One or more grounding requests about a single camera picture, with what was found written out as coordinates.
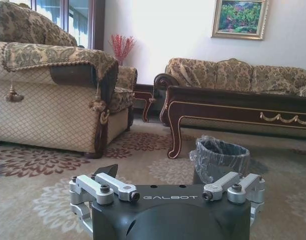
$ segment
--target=window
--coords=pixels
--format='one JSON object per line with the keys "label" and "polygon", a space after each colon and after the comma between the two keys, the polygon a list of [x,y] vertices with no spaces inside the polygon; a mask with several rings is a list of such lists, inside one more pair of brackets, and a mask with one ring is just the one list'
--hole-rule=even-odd
{"label": "window", "polygon": [[89,46],[89,1],[69,0],[68,32],[75,37],[77,45]]}
{"label": "window", "polygon": [[60,0],[36,0],[36,11],[61,27]]}

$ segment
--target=landscape painting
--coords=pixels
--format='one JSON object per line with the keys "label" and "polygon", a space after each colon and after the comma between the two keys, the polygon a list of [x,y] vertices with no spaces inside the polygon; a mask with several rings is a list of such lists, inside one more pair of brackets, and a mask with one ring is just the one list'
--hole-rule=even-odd
{"label": "landscape painting", "polygon": [[216,0],[213,37],[262,40],[267,0]]}

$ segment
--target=logo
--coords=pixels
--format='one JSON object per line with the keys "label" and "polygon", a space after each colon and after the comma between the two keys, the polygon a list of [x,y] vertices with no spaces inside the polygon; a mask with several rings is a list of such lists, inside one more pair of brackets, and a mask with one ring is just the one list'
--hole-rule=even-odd
{"label": "logo", "polygon": [[165,197],[165,196],[144,196],[144,200],[154,200],[154,199],[163,199],[163,200],[178,200],[178,199],[196,199],[198,196],[170,196],[170,197]]}

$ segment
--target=screw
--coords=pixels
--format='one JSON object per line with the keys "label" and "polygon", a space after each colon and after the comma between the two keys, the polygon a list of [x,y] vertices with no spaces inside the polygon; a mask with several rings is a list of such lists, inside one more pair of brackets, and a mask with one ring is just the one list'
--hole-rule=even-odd
{"label": "screw", "polygon": [[242,191],[242,186],[241,186],[241,184],[234,184],[234,185],[232,186],[232,189],[233,189],[235,192],[239,193],[239,192]]}
{"label": "screw", "polygon": [[213,194],[210,191],[205,191],[202,193],[202,198],[204,198],[208,202],[213,199]]}
{"label": "screw", "polygon": [[107,184],[101,185],[100,189],[101,193],[107,194],[110,191],[110,186]]}
{"label": "screw", "polygon": [[130,196],[131,203],[136,203],[140,199],[140,194],[136,191],[133,191]]}

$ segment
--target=floor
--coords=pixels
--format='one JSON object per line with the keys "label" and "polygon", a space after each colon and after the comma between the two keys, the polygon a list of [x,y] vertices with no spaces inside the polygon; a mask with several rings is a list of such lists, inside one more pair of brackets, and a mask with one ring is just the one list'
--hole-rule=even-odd
{"label": "floor", "polygon": [[127,183],[191,184],[195,139],[213,136],[246,147],[249,171],[266,181],[265,207],[251,240],[306,240],[306,141],[184,128],[178,159],[168,159],[170,131],[156,119],[134,120],[130,132],[112,142],[102,159],[70,151],[0,145],[0,239],[89,240],[70,211],[72,176],[118,164]]}

